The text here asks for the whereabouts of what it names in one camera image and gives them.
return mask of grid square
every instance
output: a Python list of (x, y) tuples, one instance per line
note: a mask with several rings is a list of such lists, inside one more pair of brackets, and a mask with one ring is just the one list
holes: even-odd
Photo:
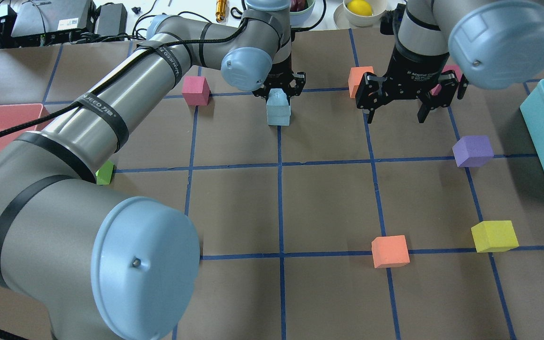
[(520, 111), (526, 96), (522, 84), (492, 91), (469, 86), (465, 97), (451, 104), (460, 135), (488, 136), (498, 155), (535, 153)]
[(281, 338), (279, 260), (203, 261), (178, 340)]
[(419, 101), (394, 101), (380, 107), (369, 125), (375, 158), (452, 156), (455, 131), (446, 109), (417, 120)]
[(194, 165), (278, 163), (277, 129), (261, 98), (214, 97), (198, 115)]
[(304, 93), (291, 106), (283, 162), (370, 159), (363, 116), (347, 91)]
[(129, 43), (82, 43), (72, 48), (62, 45), (61, 48), (48, 102), (74, 101), (86, 93), (127, 58)]
[(285, 252), (370, 250), (381, 234), (370, 164), (283, 167)]
[(184, 212), (188, 171), (117, 173), (110, 187), (125, 194), (154, 198)]
[(41, 103), (59, 46), (0, 50), (0, 105)]
[(395, 339), (386, 271), (369, 256), (287, 258), (287, 338)]
[(358, 28), (352, 35), (360, 66), (372, 66), (376, 75), (385, 75), (396, 38), (381, 34), (378, 27)]
[(113, 155), (118, 169), (177, 168), (190, 165), (194, 108), (183, 99), (164, 99)]
[(349, 71), (355, 64), (347, 30), (312, 31), (307, 36), (297, 34), (291, 53), (293, 72), (306, 73), (306, 89), (348, 86)]
[(518, 339), (544, 339), (544, 251), (507, 252), (495, 259)]
[(190, 218), (204, 255), (279, 252), (278, 170), (195, 170)]
[(0, 287), (0, 329), (34, 340), (50, 340), (50, 318), (39, 301)]
[(387, 235), (406, 235), (410, 249), (473, 247), (479, 220), (463, 169), (454, 161), (378, 163)]
[(404, 339), (509, 339), (487, 254), (425, 254), (392, 272)]
[(521, 246), (544, 245), (544, 172), (536, 157), (471, 170), (484, 220), (511, 220)]

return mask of orange foam cube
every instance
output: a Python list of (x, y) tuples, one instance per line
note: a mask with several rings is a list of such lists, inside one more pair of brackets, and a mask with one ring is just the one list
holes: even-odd
[(377, 237), (371, 247), (375, 268), (402, 267), (410, 263), (404, 235)]
[(364, 75), (365, 72), (374, 73), (373, 67), (361, 66), (361, 67), (352, 67), (352, 69), (350, 69), (349, 78), (348, 78), (348, 89), (349, 89), (350, 98), (352, 99), (356, 98), (356, 91), (358, 91), (360, 80), (362, 79), (362, 75)]

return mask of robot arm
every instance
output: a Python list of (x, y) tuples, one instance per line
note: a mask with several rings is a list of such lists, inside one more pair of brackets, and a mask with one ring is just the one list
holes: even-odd
[(289, 58), (289, 0), (247, 3), (238, 29), (158, 17), (69, 112), (0, 153), (0, 286), (44, 303), (55, 338), (157, 340), (179, 322), (199, 264), (192, 222), (93, 173), (192, 65), (254, 91)]
[[(544, 0), (410, 0), (392, 19), (396, 43), (387, 73), (365, 74), (356, 96), (369, 123), (376, 108), (402, 99), (420, 99), (423, 123), (455, 93), (461, 99), (470, 82), (506, 88), (544, 69)], [(460, 79), (443, 72), (449, 56)]]

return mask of purple foam cube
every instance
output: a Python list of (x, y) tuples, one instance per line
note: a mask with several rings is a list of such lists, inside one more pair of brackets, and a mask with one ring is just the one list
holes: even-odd
[(464, 136), (453, 146), (453, 153), (460, 168), (477, 168), (494, 157), (488, 136)]

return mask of electronic device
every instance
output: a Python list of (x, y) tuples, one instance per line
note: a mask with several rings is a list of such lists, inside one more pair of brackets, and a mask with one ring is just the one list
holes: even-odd
[(34, 0), (21, 5), (11, 36), (22, 47), (52, 45), (93, 32), (94, 25), (92, 0)]
[(99, 10), (100, 15), (95, 23), (95, 34), (100, 36), (117, 36), (125, 33), (127, 9), (125, 9), (123, 4), (104, 5)]

